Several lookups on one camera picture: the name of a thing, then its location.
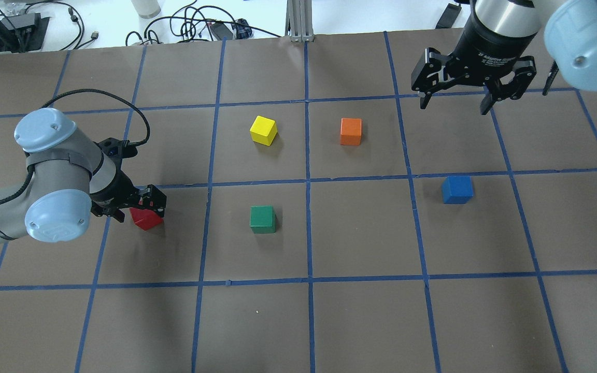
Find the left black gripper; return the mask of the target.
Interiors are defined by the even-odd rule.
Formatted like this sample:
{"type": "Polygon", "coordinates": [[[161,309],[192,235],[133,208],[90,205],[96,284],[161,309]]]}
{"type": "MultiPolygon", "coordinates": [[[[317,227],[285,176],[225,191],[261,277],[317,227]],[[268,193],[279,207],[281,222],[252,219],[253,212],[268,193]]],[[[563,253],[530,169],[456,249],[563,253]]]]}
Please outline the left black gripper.
{"type": "Polygon", "coordinates": [[[125,222],[125,213],[121,209],[131,206],[152,211],[163,218],[167,196],[155,185],[147,185],[143,189],[138,189],[124,172],[117,171],[109,184],[91,194],[91,201],[93,215],[106,215],[123,223],[125,222]]]}

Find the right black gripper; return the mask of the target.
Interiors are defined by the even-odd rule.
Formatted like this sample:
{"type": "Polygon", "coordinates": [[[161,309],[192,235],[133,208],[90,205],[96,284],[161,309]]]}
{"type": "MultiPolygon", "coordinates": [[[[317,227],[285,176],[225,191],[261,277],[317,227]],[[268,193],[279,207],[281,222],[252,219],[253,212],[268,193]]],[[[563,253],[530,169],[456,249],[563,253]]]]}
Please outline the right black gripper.
{"type": "Polygon", "coordinates": [[[479,104],[481,115],[487,115],[493,105],[505,99],[520,99],[537,75],[533,56],[521,57],[528,47],[528,38],[499,35],[478,26],[465,26],[454,50],[441,54],[426,48],[411,73],[411,89],[426,109],[434,93],[456,85],[484,87],[486,94],[479,104]],[[513,73],[508,83],[500,78],[513,73]]]}

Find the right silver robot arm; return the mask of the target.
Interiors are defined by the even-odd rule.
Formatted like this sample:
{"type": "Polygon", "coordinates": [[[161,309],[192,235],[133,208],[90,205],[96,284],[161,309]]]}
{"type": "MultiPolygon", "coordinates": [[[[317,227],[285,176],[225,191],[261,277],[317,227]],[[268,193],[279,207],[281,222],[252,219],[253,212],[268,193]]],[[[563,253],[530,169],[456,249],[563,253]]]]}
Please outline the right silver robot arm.
{"type": "Polygon", "coordinates": [[[450,54],[427,48],[411,74],[421,109],[456,85],[487,90],[479,112],[520,99],[537,76],[524,54],[538,33],[553,63],[543,92],[557,74],[574,88],[597,91],[597,1],[471,1],[471,14],[450,54]]]}

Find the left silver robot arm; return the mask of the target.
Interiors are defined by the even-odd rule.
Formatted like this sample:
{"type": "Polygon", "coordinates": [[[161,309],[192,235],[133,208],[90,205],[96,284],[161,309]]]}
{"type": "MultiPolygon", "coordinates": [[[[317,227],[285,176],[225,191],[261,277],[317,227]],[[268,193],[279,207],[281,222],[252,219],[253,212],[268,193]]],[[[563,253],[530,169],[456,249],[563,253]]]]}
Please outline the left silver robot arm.
{"type": "Polygon", "coordinates": [[[26,177],[0,189],[0,244],[26,236],[71,241],[89,229],[90,217],[123,222],[125,209],[164,218],[166,195],[152,184],[137,188],[121,168],[145,141],[94,142],[55,108],[24,116],[14,138],[26,156],[26,177]]]}

